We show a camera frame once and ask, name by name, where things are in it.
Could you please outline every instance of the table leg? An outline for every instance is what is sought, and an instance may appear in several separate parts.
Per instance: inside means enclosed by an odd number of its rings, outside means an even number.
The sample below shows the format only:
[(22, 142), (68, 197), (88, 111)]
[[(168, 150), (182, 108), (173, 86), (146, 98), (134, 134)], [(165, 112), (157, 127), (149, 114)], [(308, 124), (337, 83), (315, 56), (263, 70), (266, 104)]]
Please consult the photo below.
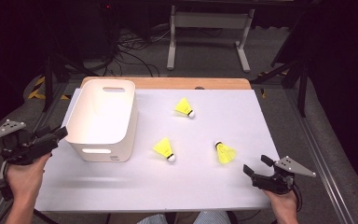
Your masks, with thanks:
[(173, 70), (175, 65), (175, 51), (176, 51), (176, 39), (175, 39), (175, 6), (171, 8), (171, 40), (170, 49), (168, 52), (167, 69)]
[(249, 34), (249, 29), (251, 27), (254, 14), (255, 14), (254, 9), (249, 10), (249, 13), (247, 14), (248, 18), (246, 19), (246, 22), (243, 26), (241, 41), (236, 42), (237, 52), (238, 52), (238, 56), (240, 57), (242, 70), (245, 73), (249, 73), (251, 71), (251, 68), (249, 66), (248, 60), (246, 59), (246, 55), (245, 55), (245, 51), (243, 50), (243, 47), (245, 45), (246, 37)]

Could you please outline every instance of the shuttlecock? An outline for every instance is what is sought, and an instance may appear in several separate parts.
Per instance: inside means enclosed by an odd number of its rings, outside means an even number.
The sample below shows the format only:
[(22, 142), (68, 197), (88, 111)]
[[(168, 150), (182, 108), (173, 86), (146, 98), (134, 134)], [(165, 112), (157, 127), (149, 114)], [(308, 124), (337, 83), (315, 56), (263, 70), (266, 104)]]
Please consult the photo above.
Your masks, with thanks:
[(180, 100), (180, 102), (176, 105), (175, 110), (180, 113), (188, 115), (188, 117), (191, 119), (194, 118), (195, 116), (195, 113), (186, 98)]
[(153, 149), (160, 154), (161, 156), (167, 158), (169, 162), (176, 161), (175, 155), (172, 153), (170, 140), (168, 140), (167, 137), (163, 138), (161, 141), (159, 141)]
[(220, 163), (226, 164), (234, 160), (236, 151), (233, 148), (224, 145), (222, 142), (215, 142), (214, 147), (217, 150)]

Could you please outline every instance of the metal frame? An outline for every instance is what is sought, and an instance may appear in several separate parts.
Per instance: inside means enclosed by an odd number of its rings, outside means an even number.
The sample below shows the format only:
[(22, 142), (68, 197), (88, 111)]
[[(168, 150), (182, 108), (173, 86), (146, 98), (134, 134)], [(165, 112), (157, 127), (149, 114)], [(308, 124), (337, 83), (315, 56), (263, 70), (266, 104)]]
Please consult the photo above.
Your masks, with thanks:
[(285, 93), (287, 99), (289, 100), (290, 106), (292, 107), (292, 110), (296, 115), (297, 122), (307, 138), (307, 142), (310, 146), (310, 154), (313, 158), (313, 161), (315, 162), (316, 168), (318, 169), (318, 173), (321, 176), (322, 181), (324, 182), (326, 192), (328, 193), (330, 200), (334, 208), (336, 209), (339, 221), (341, 223), (354, 223), (351, 217), (351, 213), (347, 205), (345, 204), (341, 193), (339, 192), (336, 180), (330, 173), (330, 169), (328, 168), (328, 165), (324, 160), (323, 153), (319, 149), (318, 143), (313, 136), (312, 130), (310, 129), (307, 119), (302, 117), (302, 115), (297, 109), (295, 90), (286, 89)]
[(176, 27), (202, 27), (202, 28), (226, 28), (242, 29), (240, 41), (236, 41), (236, 49), (241, 61), (242, 70), (249, 73), (251, 68), (246, 59), (243, 47), (248, 36), (252, 19), (255, 14), (254, 9), (250, 9), (248, 14), (225, 14), (225, 13), (197, 13), (197, 12), (176, 12), (176, 6), (171, 8), (171, 41), (168, 52), (167, 69), (173, 70), (176, 52)]

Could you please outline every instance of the hand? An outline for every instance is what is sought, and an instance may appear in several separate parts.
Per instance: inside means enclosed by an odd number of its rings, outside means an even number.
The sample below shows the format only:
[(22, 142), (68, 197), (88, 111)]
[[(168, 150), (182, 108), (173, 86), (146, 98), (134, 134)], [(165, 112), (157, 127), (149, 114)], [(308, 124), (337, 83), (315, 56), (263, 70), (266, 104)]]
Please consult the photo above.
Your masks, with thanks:
[(297, 224), (297, 198), (291, 190), (286, 194), (276, 194), (268, 190), (263, 190), (269, 197), (272, 211), (279, 224)]
[(7, 223), (31, 223), (34, 204), (42, 186), (43, 169), (50, 156), (48, 153), (30, 165), (8, 165), (7, 182), (14, 202)]

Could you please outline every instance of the white table surface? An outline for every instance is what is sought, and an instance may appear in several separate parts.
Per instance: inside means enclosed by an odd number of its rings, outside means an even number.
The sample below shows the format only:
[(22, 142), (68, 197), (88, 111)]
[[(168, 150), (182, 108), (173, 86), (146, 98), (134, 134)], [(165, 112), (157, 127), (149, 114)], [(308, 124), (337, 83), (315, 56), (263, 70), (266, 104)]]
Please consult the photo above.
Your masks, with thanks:
[[(80, 89), (76, 90), (63, 125)], [(186, 97), (196, 117), (174, 111)], [(138, 124), (130, 159), (83, 161), (62, 139), (46, 165), (35, 208), (62, 212), (243, 210), (269, 207), (243, 171), (272, 175), (262, 154), (279, 156), (254, 91), (137, 90)], [(168, 137), (176, 162), (153, 150)], [(220, 164), (213, 142), (237, 151)]]

